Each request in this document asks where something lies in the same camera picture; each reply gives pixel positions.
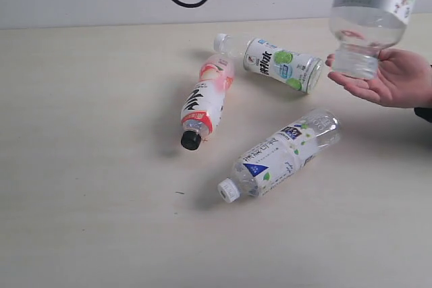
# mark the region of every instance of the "blue triangle logo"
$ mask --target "blue triangle logo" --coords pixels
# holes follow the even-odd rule
[[[261,172],[268,169],[268,167],[265,167],[263,165],[250,165],[249,163],[243,163],[243,165],[249,170],[250,174],[253,177],[256,177]]]

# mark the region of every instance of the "black bottle cap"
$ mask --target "black bottle cap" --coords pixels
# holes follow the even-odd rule
[[[201,135],[194,131],[185,131],[182,136],[182,146],[188,150],[195,151],[201,143]]]

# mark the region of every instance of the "human hand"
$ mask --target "human hand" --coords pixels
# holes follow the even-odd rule
[[[330,72],[329,78],[354,96],[372,103],[399,108],[432,108],[432,68],[416,53],[397,49],[382,50],[377,77],[363,80]],[[334,54],[327,57],[331,67]]]

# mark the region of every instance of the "water bottle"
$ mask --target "water bottle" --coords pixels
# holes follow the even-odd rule
[[[220,54],[212,55],[201,67],[199,82],[182,107],[180,119],[187,150],[196,150],[201,140],[212,134],[222,116],[225,94],[234,80],[234,62]]]
[[[415,0],[334,0],[330,30],[340,41],[333,70],[372,79],[380,50],[404,35]]]
[[[241,59],[247,71],[272,77],[307,94],[317,84],[323,67],[323,61],[318,57],[286,51],[245,34],[218,34],[214,48],[230,58]]]
[[[340,139],[338,119],[314,109],[244,153],[217,189],[226,202],[264,196]]]

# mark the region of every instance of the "white bottle cap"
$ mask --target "white bottle cap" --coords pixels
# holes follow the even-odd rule
[[[217,190],[226,202],[233,202],[240,197],[240,191],[230,178],[223,180],[217,185]]]
[[[222,42],[227,37],[227,34],[218,34],[213,42],[213,48],[216,52],[220,53],[222,50]]]

